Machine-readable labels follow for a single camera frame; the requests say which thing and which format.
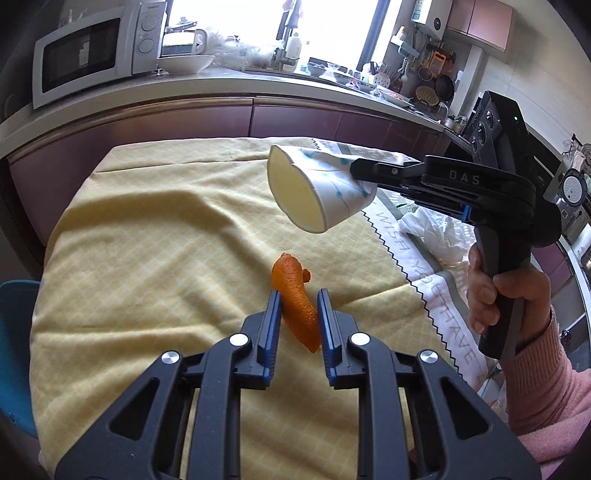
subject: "pink sweater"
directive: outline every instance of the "pink sweater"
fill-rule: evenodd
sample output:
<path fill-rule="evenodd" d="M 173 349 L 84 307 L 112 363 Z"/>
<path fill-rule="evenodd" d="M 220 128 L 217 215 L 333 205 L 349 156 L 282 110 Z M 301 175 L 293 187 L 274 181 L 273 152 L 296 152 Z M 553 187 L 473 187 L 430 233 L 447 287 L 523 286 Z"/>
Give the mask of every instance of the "pink sweater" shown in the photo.
<path fill-rule="evenodd" d="M 503 362 L 509 426 L 540 464 L 558 468 L 591 420 L 591 371 L 577 373 L 558 338 L 556 318 L 511 362 Z"/>

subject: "paper cup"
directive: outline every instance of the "paper cup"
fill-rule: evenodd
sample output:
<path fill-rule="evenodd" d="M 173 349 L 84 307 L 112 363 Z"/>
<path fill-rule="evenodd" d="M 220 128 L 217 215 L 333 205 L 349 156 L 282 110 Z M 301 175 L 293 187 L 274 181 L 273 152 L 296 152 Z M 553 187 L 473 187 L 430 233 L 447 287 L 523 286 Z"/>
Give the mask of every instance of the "paper cup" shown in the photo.
<path fill-rule="evenodd" d="M 299 228 L 324 233 L 366 208 L 375 183 L 354 180 L 354 155 L 273 145 L 267 162 L 269 187 L 277 205 Z"/>

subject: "window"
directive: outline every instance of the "window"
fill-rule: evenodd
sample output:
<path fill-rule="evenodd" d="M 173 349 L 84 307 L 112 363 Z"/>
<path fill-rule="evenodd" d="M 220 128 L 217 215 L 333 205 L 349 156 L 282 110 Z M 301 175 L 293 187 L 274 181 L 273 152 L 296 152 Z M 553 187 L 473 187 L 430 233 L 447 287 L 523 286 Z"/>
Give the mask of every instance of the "window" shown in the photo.
<path fill-rule="evenodd" d="M 303 0 L 297 32 L 305 57 L 357 67 L 374 13 L 385 0 Z M 199 28 L 212 27 L 223 35 L 238 35 L 248 44 L 274 44 L 286 0 L 174 0 L 169 25 L 184 17 Z M 371 59 L 384 59 L 401 0 L 390 0 Z"/>

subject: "teal chair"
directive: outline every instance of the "teal chair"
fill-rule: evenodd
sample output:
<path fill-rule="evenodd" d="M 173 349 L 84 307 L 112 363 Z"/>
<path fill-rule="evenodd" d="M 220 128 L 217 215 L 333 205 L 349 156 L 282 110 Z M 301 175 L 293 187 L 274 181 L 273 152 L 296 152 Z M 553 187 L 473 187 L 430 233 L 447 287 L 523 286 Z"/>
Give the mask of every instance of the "teal chair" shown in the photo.
<path fill-rule="evenodd" d="M 23 432 L 37 438 L 29 388 L 29 337 L 38 281 L 0 284 L 0 410 Z"/>

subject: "zigzag trim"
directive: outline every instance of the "zigzag trim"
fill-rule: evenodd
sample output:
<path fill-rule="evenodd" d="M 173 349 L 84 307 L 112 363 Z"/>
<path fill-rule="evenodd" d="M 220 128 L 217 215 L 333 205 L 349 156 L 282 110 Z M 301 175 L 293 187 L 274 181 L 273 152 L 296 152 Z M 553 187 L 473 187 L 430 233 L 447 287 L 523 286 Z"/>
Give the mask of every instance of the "zigzag trim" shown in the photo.
<path fill-rule="evenodd" d="M 392 251 L 390 250 L 390 247 L 388 245 L 386 245 L 386 242 L 384 241 L 384 239 L 382 238 L 382 235 L 378 232 L 378 229 L 374 226 L 374 223 L 370 220 L 369 216 L 365 213 L 362 212 L 363 216 L 365 217 L 365 219 L 368 221 L 368 223 L 371 225 L 371 228 L 373 228 L 375 230 L 376 235 L 379 237 L 379 239 L 382 241 L 382 243 L 384 244 L 384 247 L 386 248 L 386 250 L 388 250 L 388 253 L 392 256 L 392 260 L 394 260 L 397 264 L 397 266 L 399 266 L 400 270 L 402 271 L 402 273 L 404 274 L 404 276 L 406 277 L 407 282 L 411 285 L 412 288 L 414 288 L 417 293 L 421 296 L 421 301 L 423 302 L 424 306 L 423 308 L 425 309 L 425 311 L 427 312 L 427 317 L 431 320 L 431 324 L 433 325 L 433 327 L 435 328 L 435 331 L 437 332 L 437 334 L 439 335 L 439 337 L 441 338 L 441 342 L 442 344 L 445 346 L 445 350 L 446 352 L 449 353 L 449 357 L 453 360 L 453 366 L 455 367 L 457 373 L 461 376 L 460 373 L 460 369 L 456 364 L 456 358 L 452 355 L 452 351 L 447 348 L 447 342 L 443 339 L 443 335 L 441 333 L 439 333 L 439 328 L 437 328 L 437 325 L 435 325 L 435 319 L 433 317 L 431 317 L 431 312 L 429 311 L 429 309 L 427 308 L 427 301 L 425 300 L 424 295 L 422 294 L 422 292 L 419 291 L 419 289 L 413 285 L 413 282 L 411 282 L 408 279 L 408 274 L 404 271 L 402 265 L 398 262 L 398 260 L 394 257 L 394 254 L 392 253 Z"/>

